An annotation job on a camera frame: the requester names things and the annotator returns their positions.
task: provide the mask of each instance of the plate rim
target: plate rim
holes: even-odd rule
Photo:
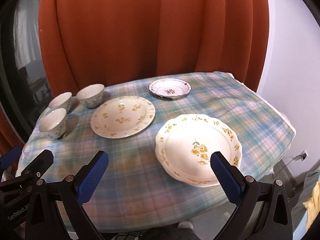
[[[94,128],[93,128],[93,127],[94,127],[93,122],[94,122],[94,119],[97,118],[97,117],[95,117],[94,115],[97,114],[97,112],[100,111],[103,107],[105,107],[105,106],[106,106],[106,103],[108,103],[108,102],[110,102],[110,101],[113,101],[113,100],[116,100],[116,99],[120,99],[120,98],[121,98],[121,99],[123,99],[123,98],[136,98],[136,99],[141,99],[142,102],[145,101],[145,102],[146,102],[146,108],[147,108],[147,115],[149,115],[149,116],[152,115],[152,117],[149,118],[148,124],[145,124],[145,126],[142,126],[141,129],[135,131],[134,133],[127,134],[127,135],[120,135],[120,134],[117,135],[117,134],[116,134],[116,135],[114,135],[114,136],[110,136],[110,135],[108,135],[108,134],[102,134],[102,133],[100,133],[100,131],[98,131],[97,129],[94,129]],[[155,116],[156,116],[156,108],[155,108],[154,104],[153,104],[150,100],[148,100],[148,99],[146,99],[146,98],[144,98],[144,97],[139,97],[139,96],[120,96],[120,97],[116,97],[116,98],[113,98],[113,99],[111,99],[111,100],[108,100],[108,101],[104,102],[101,106],[99,106],[99,107],[94,111],[94,113],[92,114],[91,119],[90,119],[90,127],[91,127],[92,131],[93,131],[95,134],[97,134],[97,135],[99,135],[99,136],[101,136],[101,137],[103,137],[103,138],[108,138],[108,139],[121,139],[121,138],[126,138],[126,137],[129,137],[129,136],[135,135],[135,134],[137,134],[137,133],[145,130],[145,129],[152,123],[152,121],[154,120]]]
[[[241,162],[242,162],[242,156],[243,156],[243,153],[242,153],[242,144],[240,143],[238,137],[237,137],[237,134],[236,132],[231,129],[226,123],[224,123],[223,121],[221,121],[220,119],[218,118],[214,118],[214,117],[210,117],[206,114],[181,114],[175,118],[172,118],[172,119],[169,119],[167,122],[165,122],[165,124],[159,129],[157,135],[156,135],[156,138],[155,138],[155,141],[156,141],[156,147],[155,147],[155,154],[156,154],[156,157],[158,159],[158,161],[160,162],[160,164],[162,165],[162,167],[164,168],[164,170],[168,173],[168,175],[170,175],[171,177],[173,177],[174,179],[176,180],[179,180],[179,181],[182,181],[182,182],[185,182],[189,185],[192,185],[192,186],[195,186],[195,187],[211,187],[211,186],[215,186],[215,185],[219,185],[219,182],[217,183],[207,183],[207,184],[199,184],[199,182],[193,182],[193,181],[190,181],[188,180],[187,178],[182,178],[180,176],[177,176],[174,172],[175,171],[171,171],[167,165],[165,164],[165,161],[162,160],[161,158],[161,155],[160,155],[160,152],[161,152],[161,147],[159,146],[160,144],[160,138],[161,138],[161,135],[162,135],[162,130],[164,129],[164,127],[167,126],[168,123],[172,123],[174,120],[176,119],[179,119],[179,122],[182,122],[182,119],[184,117],[201,117],[202,119],[204,118],[207,118],[207,119],[211,119],[211,120],[218,120],[219,122],[221,122],[221,124],[225,125],[225,127],[227,129],[229,129],[230,131],[232,131],[232,135],[234,136],[232,140],[234,140],[238,145],[239,145],[239,162],[238,162],[238,165],[236,165],[236,167],[239,169],[240,168],[240,165],[241,165]]]
[[[157,93],[153,92],[153,91],[151,90],[152,86],[153,86],[155,83],[160,82],[161,80],[171,80],[171,81],[172,81],[172,80],[176,80],[176,81],[181,81],[181,82],[183,82],[183,83],[186,83],[187,86],[188,86],[188,92],[185,93],[185,94],[183,94],[183,95],[181,95],[181,96],[167,96],[167,95],[160,95],[160,94],[157,94]],[[184,81],[184,80],[182,80],[182,79],[178,79],[178,78],[161,78],[161,79],[157,79],[157,80],[151,82],[151,83],[149,84],[148,89],[149,89],[149,91],[150,91],[152,94],[154,94],[154,95],[156,95],[156,96],[160,96],[160,97],[164,97],[164,98],[179,98],[179,97],[183,97],[183,96],[188,95],[188,94],[191,92],[192,87],[191,87],[191,85],[190,85],[189,82]]]

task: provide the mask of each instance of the foot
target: foot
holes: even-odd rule
[[[182,221],[178,224],[177,229],[191,229],[193,231],[193,224],[189,220]]]

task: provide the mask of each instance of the metal screw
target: metal screw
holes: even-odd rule
[[[276,184],[277,184],[278,186],[282,186],[283,183],[282,183],[281,180],[277,179],[277,180],[276,180]]]
[[[66,176],[66,182],[71,182],[71,181],[73,181],[73,176],[72,175]]]
[[[43,179],[38,179],[36,184],[40,186],[42,183],[43,183]]]
[[[253,182],[253,181],[254,181],[253,177],[251,177],[251,176],[246,176],[246,177],[245,177],[245,180],[246,180],[247,182]]]

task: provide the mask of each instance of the round plate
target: round plate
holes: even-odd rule
[[[197,187],[218,185],[210,166],[220,151],[240,167],[242,146],[236,133],[219,119],[205,114],[183,114],[164,124],[156,136],[156,156],[173,178]]]
[[[124,138],[151,124],[154,105],[142,97],[124,96],[107,101],[91,118],[92,130],[105,138]]]
[[[164,78],[152,82],[149,90],[157,96],[175,99],[189,94],[191,86],[180,79]]]

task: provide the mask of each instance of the white wall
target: white wall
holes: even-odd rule
[[[320,165],[320,27],[302,0],[269,0],[270,35],[258,94],[297,130],[288,165],[297,182]]]

